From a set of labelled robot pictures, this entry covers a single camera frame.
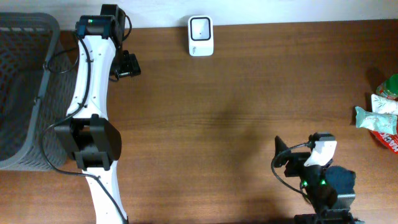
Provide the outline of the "white cream tube gold cap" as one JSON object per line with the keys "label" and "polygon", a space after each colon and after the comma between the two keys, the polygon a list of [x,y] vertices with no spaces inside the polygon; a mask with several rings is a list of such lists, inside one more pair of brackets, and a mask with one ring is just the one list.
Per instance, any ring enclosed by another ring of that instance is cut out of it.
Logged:
{"label": "white cream tube gold cap", "polygon": [[397,101],[372,94],[371,106],[373,113],[398,115]]}

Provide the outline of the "green lid jar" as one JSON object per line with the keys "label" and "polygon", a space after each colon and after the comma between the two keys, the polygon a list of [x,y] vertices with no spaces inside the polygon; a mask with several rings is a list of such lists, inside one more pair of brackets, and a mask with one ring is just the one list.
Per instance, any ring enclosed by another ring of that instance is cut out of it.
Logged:
{"label": "green lid jar", "polygon": [[390,100],[397,99],[397,74],[394,74],[376,88],[376,94]]}

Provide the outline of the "teal wet wipes pack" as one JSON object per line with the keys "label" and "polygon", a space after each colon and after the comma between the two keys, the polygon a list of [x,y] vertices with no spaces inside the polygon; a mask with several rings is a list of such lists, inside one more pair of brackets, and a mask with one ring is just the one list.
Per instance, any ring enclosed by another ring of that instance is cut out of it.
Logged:
{"label": "teal wet wipes pack", "polygon": [[356,127],[386,134],[397,134],[397,116],[368,112],[359,106],[355,107]]}

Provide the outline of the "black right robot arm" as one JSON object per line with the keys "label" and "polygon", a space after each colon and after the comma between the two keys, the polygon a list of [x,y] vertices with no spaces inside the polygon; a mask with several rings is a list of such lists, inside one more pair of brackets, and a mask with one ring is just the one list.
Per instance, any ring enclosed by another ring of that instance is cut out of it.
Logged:
{"label": "black right robot arm", "polygon": [[295,215],[294,223],[363,223],[350,212],[356,198],[356,173],[332,165],[334,135],[314,133],[308,141],[290,147],[279,136],[274,142],[273,175],[314,209],[312,214]]}

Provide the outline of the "red candy bag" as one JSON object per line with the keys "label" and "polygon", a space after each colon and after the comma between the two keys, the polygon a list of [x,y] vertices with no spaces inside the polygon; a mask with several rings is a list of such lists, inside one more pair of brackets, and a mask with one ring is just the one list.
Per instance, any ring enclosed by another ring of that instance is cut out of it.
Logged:
{"label": "red candy bag", "polygon": [[391,150],[394,154],[398,152],[398,138],[396,134],[379,133],[370,131],[374,137],[379,140],[384,146]]}

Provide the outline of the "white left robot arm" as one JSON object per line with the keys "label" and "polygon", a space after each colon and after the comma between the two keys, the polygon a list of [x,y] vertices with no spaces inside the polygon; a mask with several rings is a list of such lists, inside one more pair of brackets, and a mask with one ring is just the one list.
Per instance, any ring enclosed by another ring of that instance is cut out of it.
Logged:
{"label": "white left robot arm", "polygon": [[120,132],[109,122],[110,77],[141,74],[134,54],[123,49],[131,20],[116,4],[104,4],[97,16],[81,16],[75,26],[79,62],[75,90],[64,120],[52,126],[67,156],[76,162],[75,176],[90,188],[97,223],[128,223],[118,186]]}

